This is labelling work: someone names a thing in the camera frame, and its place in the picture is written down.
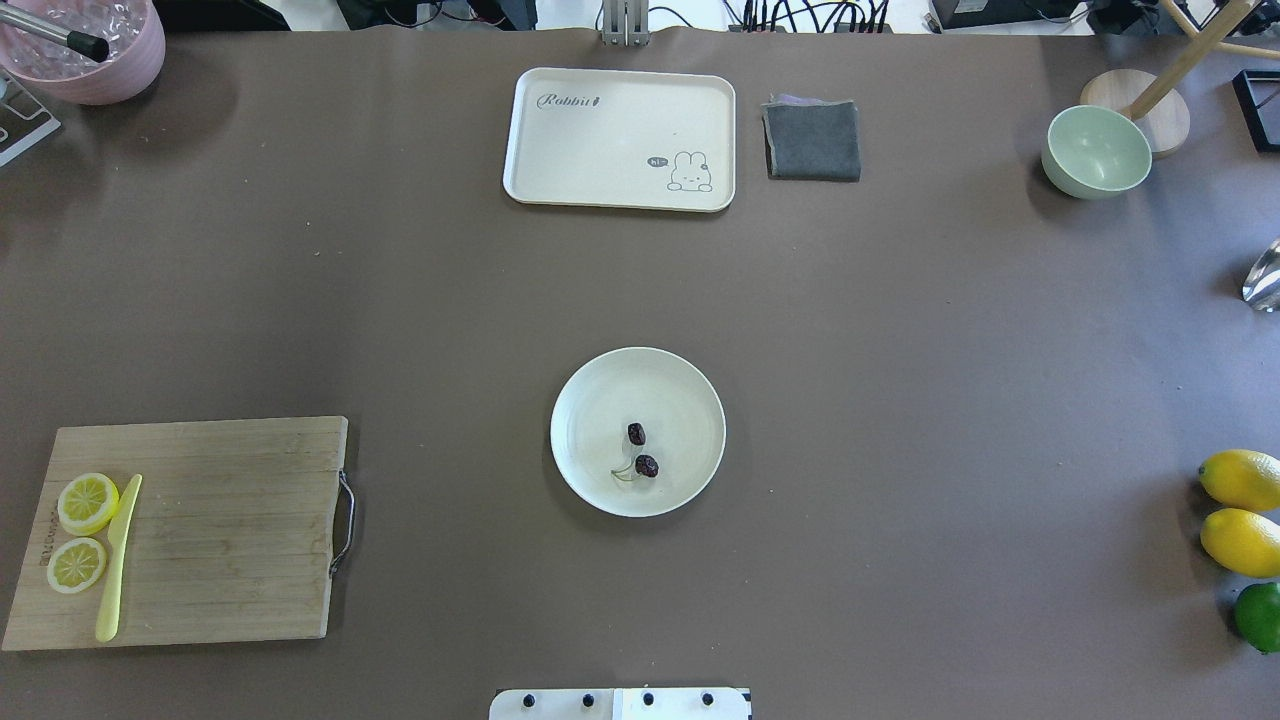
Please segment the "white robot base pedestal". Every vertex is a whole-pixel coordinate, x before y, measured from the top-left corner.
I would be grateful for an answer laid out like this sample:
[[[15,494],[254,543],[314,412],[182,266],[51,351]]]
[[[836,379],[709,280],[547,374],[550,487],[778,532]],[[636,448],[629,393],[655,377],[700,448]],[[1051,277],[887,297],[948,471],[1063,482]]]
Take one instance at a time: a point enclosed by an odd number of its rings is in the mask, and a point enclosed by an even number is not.
[[[751,719],[749,689],[733,687],[500,691],[489,719]]]

